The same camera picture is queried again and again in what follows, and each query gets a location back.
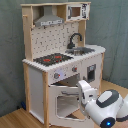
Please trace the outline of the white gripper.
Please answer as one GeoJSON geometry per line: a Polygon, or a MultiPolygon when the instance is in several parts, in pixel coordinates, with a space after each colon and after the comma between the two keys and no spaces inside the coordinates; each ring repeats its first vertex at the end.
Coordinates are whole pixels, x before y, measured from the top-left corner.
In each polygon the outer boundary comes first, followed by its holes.
{"type": "Polygon", "coordinates": [[[97,98],[97,89],[91,87],[85,80],[79,81],[77,85],[79,92],[79,104],[84,108],[88,102],[97,98]]]}

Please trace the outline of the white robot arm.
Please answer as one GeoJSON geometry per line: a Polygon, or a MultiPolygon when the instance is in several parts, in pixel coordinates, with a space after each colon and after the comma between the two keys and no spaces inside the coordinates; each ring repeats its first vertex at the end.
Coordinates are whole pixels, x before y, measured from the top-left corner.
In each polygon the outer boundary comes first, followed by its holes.
{"type": "Polygon", "coordinates": [[[101,94],[85,80],[77,83],[79,106],[101,128],[111,128],[116,121],[128,120],[128,94],[123,98],[118,91],[109,89],[101,94]]]}

